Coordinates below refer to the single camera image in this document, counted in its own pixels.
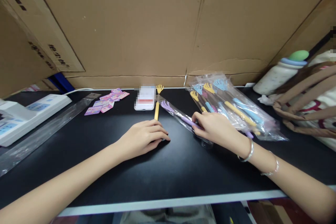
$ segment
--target white power strip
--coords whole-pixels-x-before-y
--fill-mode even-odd
[[[36,112],[36,116],[32,119],[23,121],[6,117],[0,120],[0,146],[7,147],[11,145],[70,102],[71,99],[68,96],[49,94],[26,107]]]

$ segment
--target plastic bag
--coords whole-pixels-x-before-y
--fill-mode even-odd
[[[188,84],[209,103],[208,112],[225,115],[225,110],[225,116],[231,124],[248,137],[251,137],[253,132],[259,140],[288,140],[280,133],[279,123],[236,89],[223,73],[196,76]]]
[[[62,114],[52,119],[40,129],[35,131],[21,143],[0,156],[0,177],[13,169],[18,163],[40,147],[60,128],[66,125],[72,118],[82,112],[100,94],[91,93],[82,100],[72,105]]]
[[[187,116],[186,114],[178,110],[175,106],[173,106],[169,101],[167,101],[160,95],[157,97],[157,102],[159,102],[161,107],[164,108],[169,114],[171,114],[176,120],[178,120],[187,130],[189,130],[196,137],[201,139],[202,147],[206,149],[211,149],[213,147],[214,145],[213,142],[209,141],[208,139],[197,136],[195,134],[192,126],[196,126],[200,129],[202,128],[198,124],[192,122],[191,117]]]

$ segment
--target forearm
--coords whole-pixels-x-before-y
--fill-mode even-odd
[[[108,146],[6,206],[0,210],[0,222],[49,223],[96,179],[121,162],[114,148]]]
[[[241,142],[241,146],[234,149],[234,152],[246,158],[250,152],[249,139],[244,137]],[[269,178],[311,218],[318,223],[329,223],[336,210],[336,193],[328,186],[254,143],[254,152],[249,162],[261,172],[273,172],[276,168],[275,159],[279,162],[279,171]]]

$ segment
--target silver bracelet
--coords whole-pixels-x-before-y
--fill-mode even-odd
[[[253,150],[254,150],[254,147],[253,147],[253,140],[251,138],[249,138],[250,142],[251,142],[251,151],[250,151],[250,154],[248,155],[248,157],[246,159],[242,159],[241,157],[238,157],[238,159],[241,161],[241,162],[246,162],[248,161],[251,157],[252,157],[252,154],[253,154]]]
[[[270,172],[270,173],[261,173],[261,176],[271,176],[271,175],[273,175],[274,173],[276,173],[276,172],[278,172],[279,171],[279,162],[278,162],[278,160],[277,160],[277,158],[276,158],[276,156],[273,154],[273,156],[274,156],[274,158],[275,158],[275,161],[276,161],[276,168],[275,168],[275,170],[273,171],[273,172]]]

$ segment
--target electrical cord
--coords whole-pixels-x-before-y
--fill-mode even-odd
[[[76,89],[76,90],[73,90],[73,91],[71,91],[71,92],[65,93],[65,94],[63,94],[63,95],[68,95],[68,94],[71,94],[71,93],[74,93],[74,92],[77,92],[77,91],[84,91],[84,90],[93,90],[93,89],[90,88],[90,87],[82,88],[82,89]]]

